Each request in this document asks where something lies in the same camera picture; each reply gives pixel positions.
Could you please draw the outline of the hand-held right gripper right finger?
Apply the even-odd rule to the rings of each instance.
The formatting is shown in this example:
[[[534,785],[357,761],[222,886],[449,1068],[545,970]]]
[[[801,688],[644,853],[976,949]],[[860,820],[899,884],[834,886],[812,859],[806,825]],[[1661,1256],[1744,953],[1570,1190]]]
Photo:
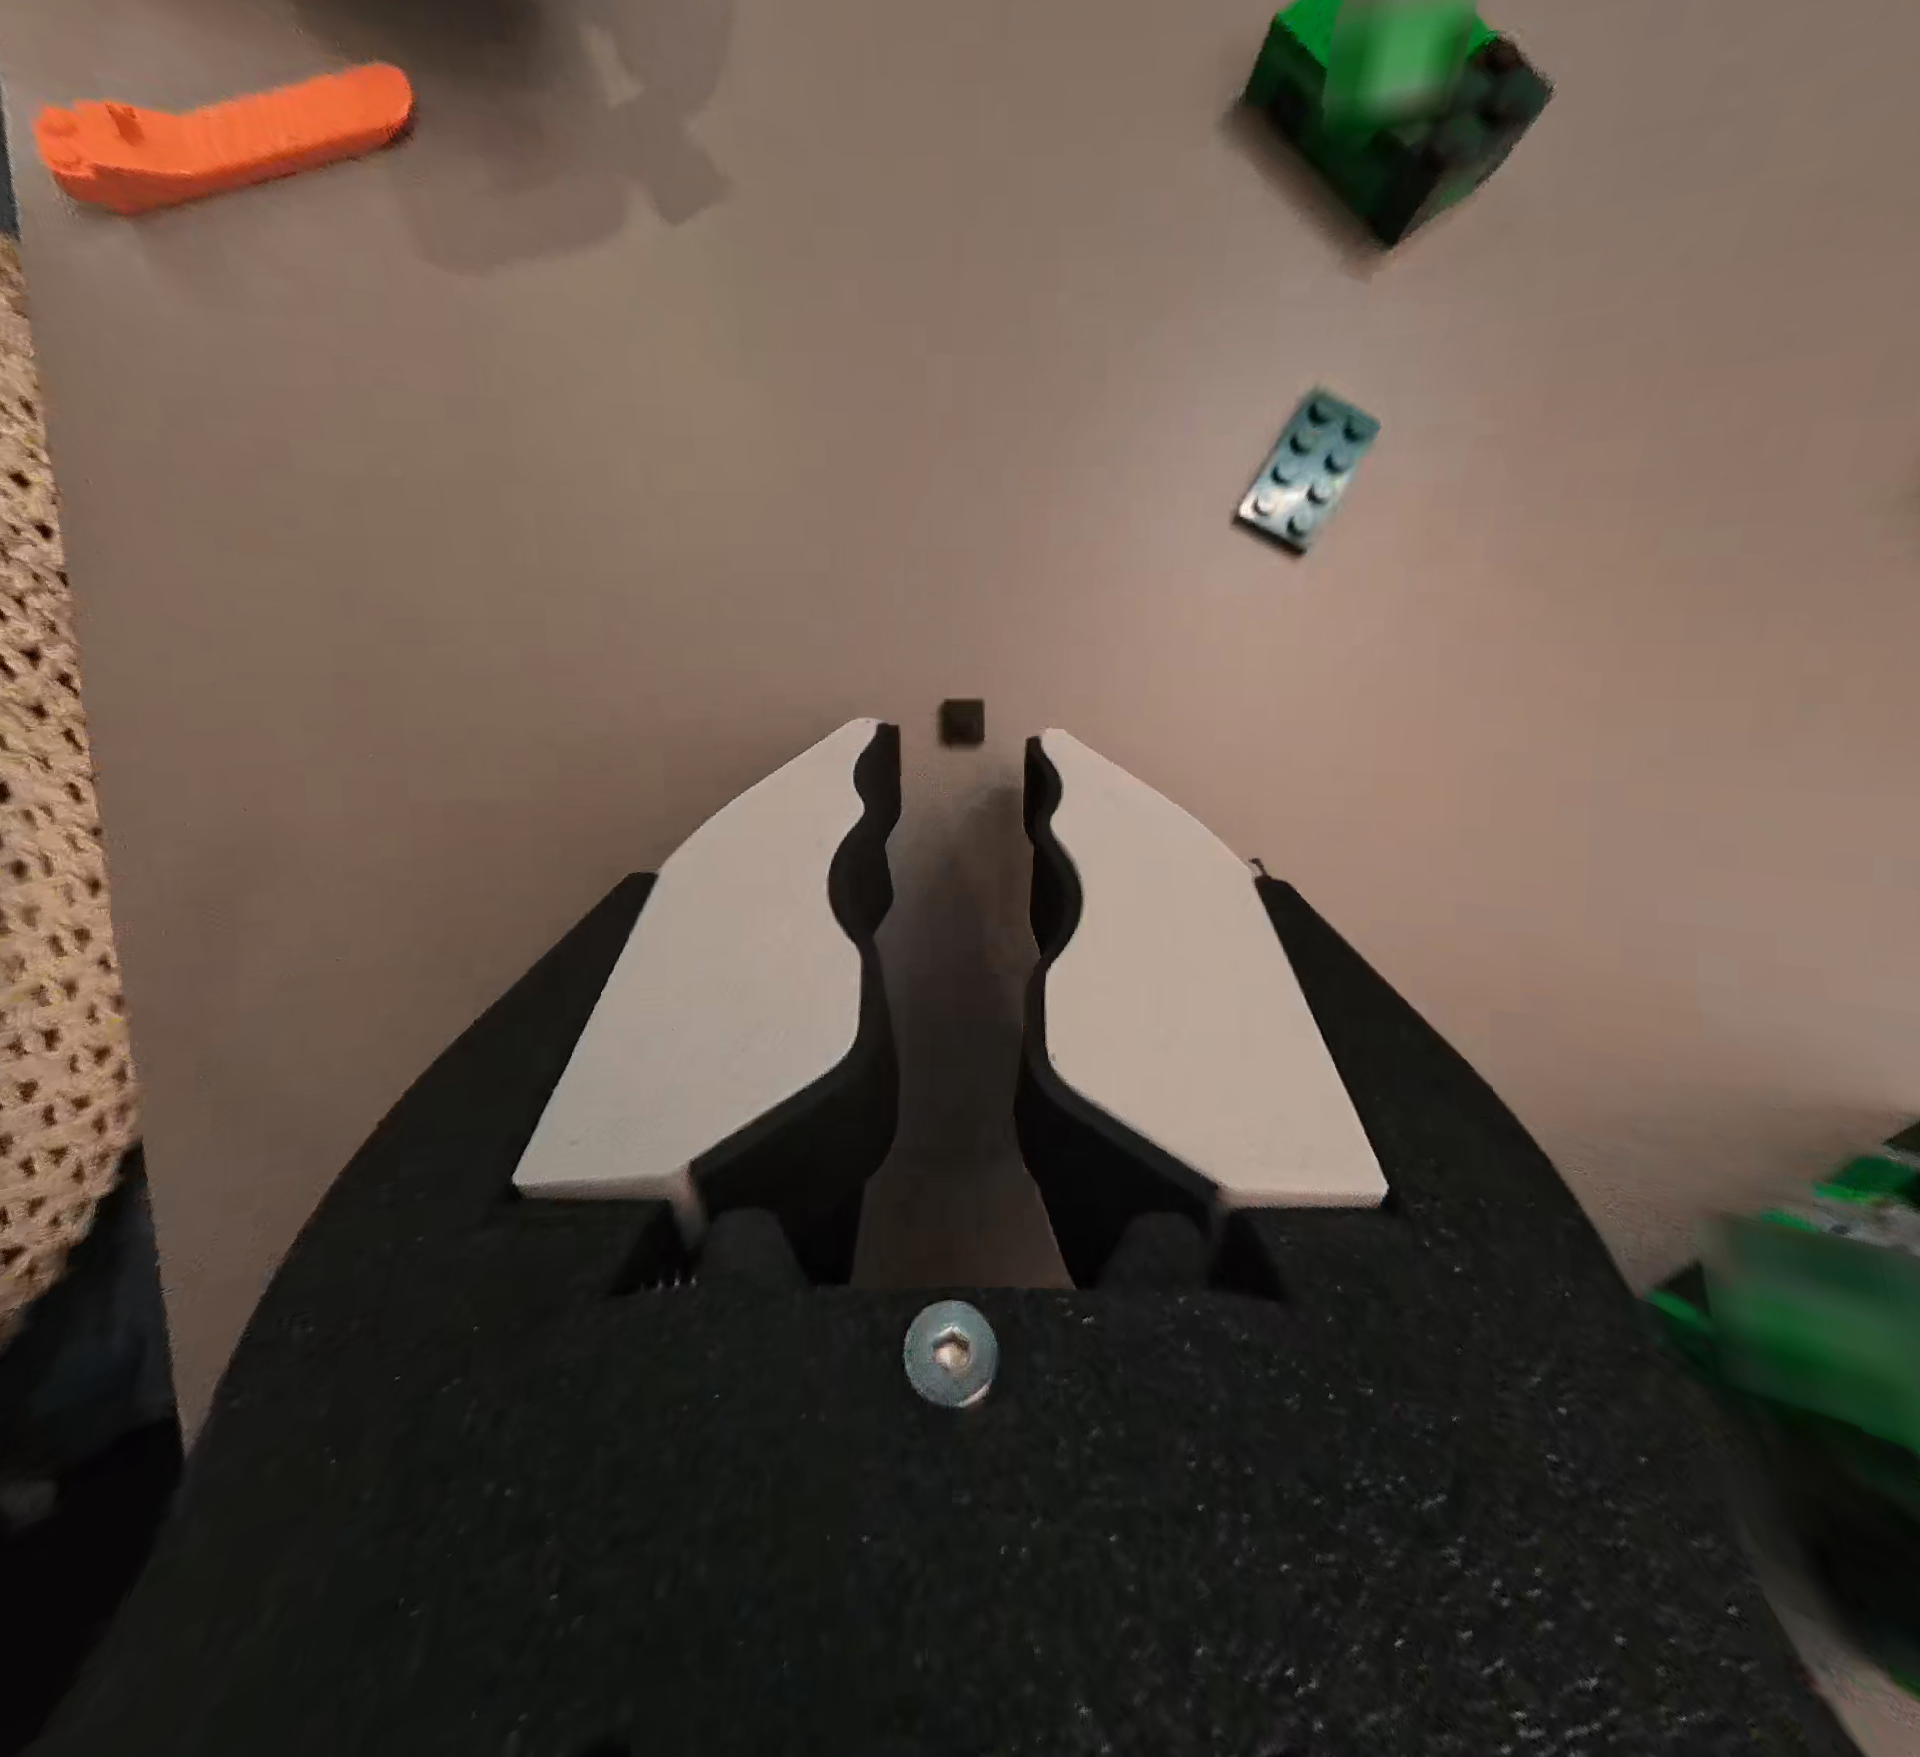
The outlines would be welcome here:
[[[1076,736],[1026,748],[1017,1136],[1054,1208],[1378,1210],[1387,1178],[1254,866]]]

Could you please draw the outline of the small green brick assembly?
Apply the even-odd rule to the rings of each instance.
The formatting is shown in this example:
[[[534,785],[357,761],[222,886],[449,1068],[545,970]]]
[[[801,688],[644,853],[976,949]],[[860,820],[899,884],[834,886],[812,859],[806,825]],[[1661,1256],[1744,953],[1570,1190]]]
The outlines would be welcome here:
[[[1478,0],[1291,0],[1241,93],[1382,250],[1470,198],[1552,100]]]

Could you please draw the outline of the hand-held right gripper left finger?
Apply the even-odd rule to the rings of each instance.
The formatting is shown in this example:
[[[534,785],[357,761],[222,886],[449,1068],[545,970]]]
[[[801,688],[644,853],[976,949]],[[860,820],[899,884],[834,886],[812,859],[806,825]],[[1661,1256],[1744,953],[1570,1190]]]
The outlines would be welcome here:
[[[886,1158],[901,733],[856,718],[660,866],[512,1173],[544,1201],[836,1203]]]

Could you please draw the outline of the orange brick separator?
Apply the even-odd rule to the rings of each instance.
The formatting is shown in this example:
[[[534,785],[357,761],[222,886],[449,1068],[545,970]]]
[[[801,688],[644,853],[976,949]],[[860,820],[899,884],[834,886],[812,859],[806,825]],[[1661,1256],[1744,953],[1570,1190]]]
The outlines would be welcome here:
[[[414,89],[398,65],[357,65],[189,113],[122,100],[48,106],[33,137],[70,200],[137,215],[357,161],[412,117]]]

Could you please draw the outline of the tall green blocky brick figure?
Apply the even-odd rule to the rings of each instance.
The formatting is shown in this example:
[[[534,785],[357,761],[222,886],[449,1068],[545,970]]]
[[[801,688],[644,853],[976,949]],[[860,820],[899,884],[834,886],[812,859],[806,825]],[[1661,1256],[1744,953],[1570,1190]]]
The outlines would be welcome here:
[[[1809,1578],[1914,1691],[1918,1125],[1716,1217],[1644,1310],[1752,1445]]]

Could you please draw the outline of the dark green brick plate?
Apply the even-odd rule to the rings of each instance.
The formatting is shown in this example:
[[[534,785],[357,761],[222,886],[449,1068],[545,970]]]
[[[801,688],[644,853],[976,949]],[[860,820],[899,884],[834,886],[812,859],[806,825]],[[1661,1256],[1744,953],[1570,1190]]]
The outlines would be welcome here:
[[[1306,557],[1335,518],[1380,420],[1324,387],[1308,391],[1235,503],[1235,524]]]

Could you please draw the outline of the person's dark trousers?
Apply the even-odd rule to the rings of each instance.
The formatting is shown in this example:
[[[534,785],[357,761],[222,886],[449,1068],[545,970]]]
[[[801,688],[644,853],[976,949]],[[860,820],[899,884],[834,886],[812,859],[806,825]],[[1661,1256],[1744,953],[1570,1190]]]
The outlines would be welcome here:
[[[133,1147],[2,1356],[2,1752],[24,1754],[139,1580],[181,1430],[146,1154]]]

